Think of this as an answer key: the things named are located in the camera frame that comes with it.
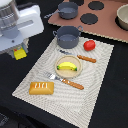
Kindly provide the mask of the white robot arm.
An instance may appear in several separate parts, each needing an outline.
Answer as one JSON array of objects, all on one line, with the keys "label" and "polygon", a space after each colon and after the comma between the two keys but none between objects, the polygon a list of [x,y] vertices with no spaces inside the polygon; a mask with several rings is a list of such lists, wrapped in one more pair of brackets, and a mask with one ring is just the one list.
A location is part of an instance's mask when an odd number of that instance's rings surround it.
[{"label": "white robot arm", "polygon": [[40,7],[35,3],[16,5],[15,0],[0,0],[0,54],[22,46],[25,39],[44,30]]}]

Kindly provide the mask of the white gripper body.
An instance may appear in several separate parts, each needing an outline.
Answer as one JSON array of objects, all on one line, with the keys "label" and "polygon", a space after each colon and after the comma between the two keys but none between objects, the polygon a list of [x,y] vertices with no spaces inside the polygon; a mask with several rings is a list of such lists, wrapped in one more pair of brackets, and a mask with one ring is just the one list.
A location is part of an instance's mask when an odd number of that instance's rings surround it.
[{"label": "white gripper body", "polygon": [[21,46],[25,39],[43,30],[38,5],[21,10],[14,3],[0,6],[0,54]]}]

